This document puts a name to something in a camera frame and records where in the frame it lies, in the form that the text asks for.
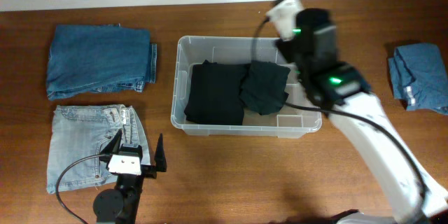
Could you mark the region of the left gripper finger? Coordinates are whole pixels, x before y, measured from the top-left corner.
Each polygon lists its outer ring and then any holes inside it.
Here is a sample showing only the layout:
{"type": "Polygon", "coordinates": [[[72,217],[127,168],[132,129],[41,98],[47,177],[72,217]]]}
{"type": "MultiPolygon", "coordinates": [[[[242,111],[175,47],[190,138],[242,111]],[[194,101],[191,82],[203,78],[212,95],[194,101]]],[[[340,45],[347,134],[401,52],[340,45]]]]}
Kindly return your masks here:
{"type": "Polygon", "coordinates": [[[123,131],[119,129],[112,140],[101,150],[101,154],[112,155],[118,152],[122,140],[123,131]]]}
{"type": "Polygon", "coordinates": [[[156,146],[156,150],[155,150],[154,160],[155,160],[155,167],[158,172],[166,172],[167,171],[167,160],[165,157],[162,133],[160,133],[159,138],[157,140],[157,146],[156,146]]]}

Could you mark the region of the small dark garment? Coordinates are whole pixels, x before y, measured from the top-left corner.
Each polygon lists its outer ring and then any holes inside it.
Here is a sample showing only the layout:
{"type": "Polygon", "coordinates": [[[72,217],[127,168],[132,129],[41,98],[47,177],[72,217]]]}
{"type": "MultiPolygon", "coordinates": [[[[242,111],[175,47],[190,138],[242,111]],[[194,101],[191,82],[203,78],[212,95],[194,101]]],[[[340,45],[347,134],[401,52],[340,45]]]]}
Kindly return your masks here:
{"type": "Polygon", "coordinates": [[[290,72],[288,67],[273,62],[252,61],[239,98],[261,116],[279,112],[289,96],[285,88],[290,72]]]}

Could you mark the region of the large black garment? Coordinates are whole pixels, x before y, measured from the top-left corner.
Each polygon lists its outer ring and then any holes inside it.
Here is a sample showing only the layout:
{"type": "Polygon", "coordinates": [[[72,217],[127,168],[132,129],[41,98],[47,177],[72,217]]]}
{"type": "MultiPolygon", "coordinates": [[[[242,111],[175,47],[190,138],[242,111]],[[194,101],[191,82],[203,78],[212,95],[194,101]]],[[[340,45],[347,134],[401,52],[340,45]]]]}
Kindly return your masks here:
{"type": "Polygon", "coordinates": [[[201,125],[241,125],[244,105],[239,98],[247,64],[204,61],[192,68],[186,120],[201,125]]]}

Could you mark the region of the blue shirt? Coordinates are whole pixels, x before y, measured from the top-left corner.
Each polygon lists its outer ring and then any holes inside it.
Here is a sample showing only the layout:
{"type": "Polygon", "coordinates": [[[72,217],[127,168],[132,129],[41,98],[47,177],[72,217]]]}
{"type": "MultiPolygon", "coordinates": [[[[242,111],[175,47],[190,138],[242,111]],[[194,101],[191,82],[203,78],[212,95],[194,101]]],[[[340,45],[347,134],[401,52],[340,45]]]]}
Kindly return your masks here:
{"type": "Polygon", "coordinates": [[[435,44],[398,46],[388,66],[393,96],[405,101],[408,111],[428,109],[447,115],[447,72],[435,44]]]}

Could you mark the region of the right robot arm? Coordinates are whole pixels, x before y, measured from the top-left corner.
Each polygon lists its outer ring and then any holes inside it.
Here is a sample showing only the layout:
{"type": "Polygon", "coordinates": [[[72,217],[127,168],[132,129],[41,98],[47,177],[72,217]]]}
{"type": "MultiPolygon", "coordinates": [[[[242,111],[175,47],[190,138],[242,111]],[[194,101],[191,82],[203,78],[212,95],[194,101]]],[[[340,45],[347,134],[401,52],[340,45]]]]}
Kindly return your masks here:
{"type": "Polygon", "coordinates": [[[353,66],[338,60],[329,12],[282,8],[270,15],[276,46],[294,62],[310,110],[325,114],[350,140],[388,200],[395,223],[446,223],[447,190],[421,166],[353,66]]]}

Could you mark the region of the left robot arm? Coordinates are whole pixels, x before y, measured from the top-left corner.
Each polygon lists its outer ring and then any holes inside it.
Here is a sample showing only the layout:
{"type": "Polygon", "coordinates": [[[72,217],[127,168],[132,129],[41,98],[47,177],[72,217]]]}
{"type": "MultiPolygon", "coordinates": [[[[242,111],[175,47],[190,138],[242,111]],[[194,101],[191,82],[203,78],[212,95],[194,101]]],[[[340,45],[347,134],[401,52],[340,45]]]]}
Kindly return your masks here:
{"type": "Polygon", "coordinates": [[[96,222],[101,224],[134,223],[145,179],[156,179],[159,172],[166,172],[167,161],[163,136],[157,141],[154,164],[142,164],[143,148],[137,143],[122,143],[123,131],[118,130],[112,140],[101,150],[100,161],[117,176],[113,189],[107,189],[94,199],[96,222]]]}

